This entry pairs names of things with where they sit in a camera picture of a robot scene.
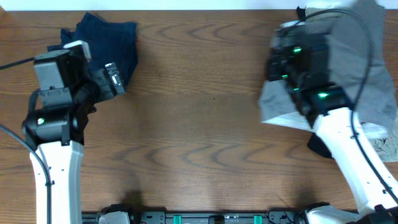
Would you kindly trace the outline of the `grey shorts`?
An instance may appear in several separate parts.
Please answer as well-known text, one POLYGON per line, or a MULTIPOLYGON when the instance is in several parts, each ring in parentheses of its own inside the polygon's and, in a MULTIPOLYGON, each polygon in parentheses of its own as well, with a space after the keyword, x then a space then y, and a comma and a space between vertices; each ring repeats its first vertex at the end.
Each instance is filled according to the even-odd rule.
MULTIPOLYGON (((394 84, 383 57, 385 9, 377 1, 350 1, 339 6, 360 15, 373 41, 369 76, 356 111, 359 120, 369 128, 389 132, 397 113, 394 84)), ((368 42, 363 28, 349 15, 338 12, 315 16, 298 25, 296 31, 323 34, 330 45, 330 80, 341 86, 354 99, 364 77, 368 42)), ((310 130, 299 114, 281 80, 265 82, 259 100, 260 120, 291 128, 310 130)))

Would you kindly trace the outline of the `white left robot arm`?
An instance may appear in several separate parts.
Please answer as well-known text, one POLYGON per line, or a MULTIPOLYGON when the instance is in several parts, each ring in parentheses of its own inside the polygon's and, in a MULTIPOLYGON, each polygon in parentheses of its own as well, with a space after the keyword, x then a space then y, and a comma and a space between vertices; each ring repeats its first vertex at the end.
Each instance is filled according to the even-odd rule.
POLYGON ((125 92, 115 63, 91 72, 85 63, 34 65, 41 109, 29 103, 23 122, 36 187, 37 223, 82 223, 80 170, 84 130, 95 104, 125 92))

